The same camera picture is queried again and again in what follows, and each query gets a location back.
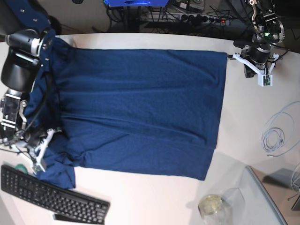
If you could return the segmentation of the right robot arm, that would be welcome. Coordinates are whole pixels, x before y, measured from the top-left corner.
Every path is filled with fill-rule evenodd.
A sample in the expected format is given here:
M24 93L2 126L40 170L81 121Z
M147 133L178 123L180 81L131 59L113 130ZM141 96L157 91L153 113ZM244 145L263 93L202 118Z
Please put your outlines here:
M2 0L0 33L9 46L0 80L7 92L0 101L1 144L20 154L25 148L34 174L45 172L46 148L59 128L35 128L34 121L42 111L52 83L46 68L56 32L48 13L36 0ZM36 78L45 78L46 90L36 109L25 115Z

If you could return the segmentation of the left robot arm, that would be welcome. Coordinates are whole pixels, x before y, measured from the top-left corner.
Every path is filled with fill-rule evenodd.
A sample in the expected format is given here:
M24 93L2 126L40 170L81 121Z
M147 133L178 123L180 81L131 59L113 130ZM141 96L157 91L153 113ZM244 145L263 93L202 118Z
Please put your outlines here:
M254 34L251 41L234 41L233 45L241 51L227 58L244 65L246 78L257 76L259 86L272 86L273 69L289 52L278 45L285 38L283 24L275 14L271 0L242 0L240 3Z

